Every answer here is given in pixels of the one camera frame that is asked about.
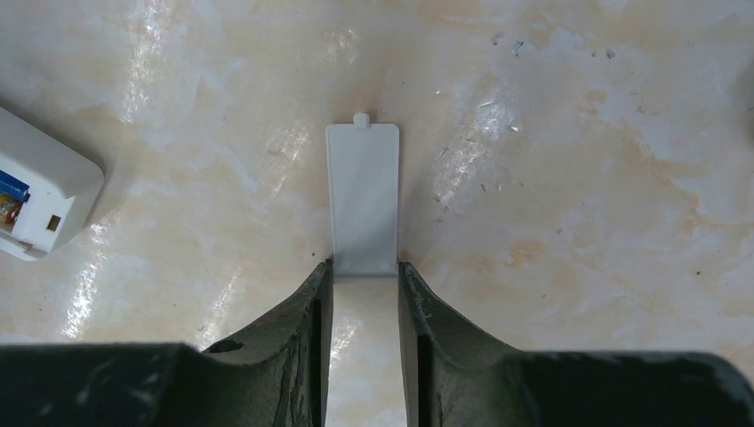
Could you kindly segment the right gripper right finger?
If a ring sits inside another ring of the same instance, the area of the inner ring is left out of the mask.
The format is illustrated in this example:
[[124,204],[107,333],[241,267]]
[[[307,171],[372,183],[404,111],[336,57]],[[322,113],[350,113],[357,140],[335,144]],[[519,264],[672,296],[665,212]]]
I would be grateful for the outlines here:
[[412,426],[750,426],[753,390],[695,351],[520,350],[398,266],[407,420]]

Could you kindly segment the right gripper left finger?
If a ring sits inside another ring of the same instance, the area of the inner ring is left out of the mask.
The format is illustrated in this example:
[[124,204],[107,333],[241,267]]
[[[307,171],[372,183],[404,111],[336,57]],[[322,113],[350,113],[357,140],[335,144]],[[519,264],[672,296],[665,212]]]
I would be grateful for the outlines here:
[[182,342],[6,344],[4,426],[321,426],[333,264],[204,350]]

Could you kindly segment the white battery cover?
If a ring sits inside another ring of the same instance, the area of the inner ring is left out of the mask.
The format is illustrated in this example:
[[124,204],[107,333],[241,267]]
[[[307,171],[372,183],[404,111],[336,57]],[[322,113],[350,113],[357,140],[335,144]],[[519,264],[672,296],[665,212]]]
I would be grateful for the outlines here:
[[337,278],[397,274],[400,131],[356,113],[325,129]]

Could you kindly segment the white remote control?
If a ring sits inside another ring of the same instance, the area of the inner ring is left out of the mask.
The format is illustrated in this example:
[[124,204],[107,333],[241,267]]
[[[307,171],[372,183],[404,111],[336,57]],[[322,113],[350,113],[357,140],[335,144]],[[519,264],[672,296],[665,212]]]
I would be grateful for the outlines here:
[[1,171],[29,186],[13,225],[1,223],[1,250],[34,262],[84,228],[104,183],[93,161],[1,109]]

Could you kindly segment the orange battery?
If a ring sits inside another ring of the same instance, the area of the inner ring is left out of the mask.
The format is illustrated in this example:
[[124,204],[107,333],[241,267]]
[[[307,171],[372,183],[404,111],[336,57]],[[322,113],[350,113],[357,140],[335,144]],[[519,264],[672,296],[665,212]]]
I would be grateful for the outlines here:
[[6,225],[13,225],[17,221],[20,209],[23,207],[23,205],[24,203],[22,201],[2,194],[0,203],[1,223]]

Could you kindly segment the blue battery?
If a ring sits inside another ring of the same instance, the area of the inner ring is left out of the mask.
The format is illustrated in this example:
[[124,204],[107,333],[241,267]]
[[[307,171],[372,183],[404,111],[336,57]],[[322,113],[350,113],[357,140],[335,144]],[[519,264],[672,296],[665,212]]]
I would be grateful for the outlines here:
[[16,177],[0,171],[1,193],[16,202],[25,203],[29,198],[29,186]]

